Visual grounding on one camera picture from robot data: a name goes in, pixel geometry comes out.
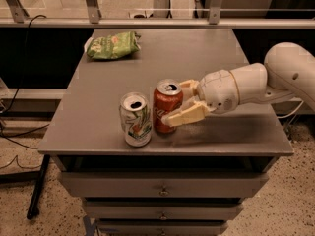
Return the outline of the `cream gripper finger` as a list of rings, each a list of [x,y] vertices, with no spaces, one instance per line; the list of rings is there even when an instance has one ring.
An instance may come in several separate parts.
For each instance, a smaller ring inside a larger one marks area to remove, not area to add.
[[[187,80],[180,83],[181,90],[183,92],[183,100],[186,101],[190,99],[191,97],[196,96],[197,93],[197,87],[199,82],[195,80]]]
[[[178,109],[164,115],[161,122],[170,127],[178,127],[201,121],[210,112],[211,108],[205,101],[188,100]]]

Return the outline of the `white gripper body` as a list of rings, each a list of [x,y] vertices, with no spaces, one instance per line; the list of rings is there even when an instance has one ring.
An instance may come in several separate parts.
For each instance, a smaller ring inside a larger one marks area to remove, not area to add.
[[[206,75],[197,85],[201,101],[205,101],[214,114],[234,110],[239,103],[239,93],[234,76],[227,70]]]

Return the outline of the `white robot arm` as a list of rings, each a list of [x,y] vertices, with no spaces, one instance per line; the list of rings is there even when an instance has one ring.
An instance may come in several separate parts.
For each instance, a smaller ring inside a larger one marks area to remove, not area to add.
[[[272,104],[300,98],[315,110],[315,57],[298,44],[274,45],[263,63],[219,70],[180,84],[182,105],[161,118],[170,127],[196,123],[246,103]]]

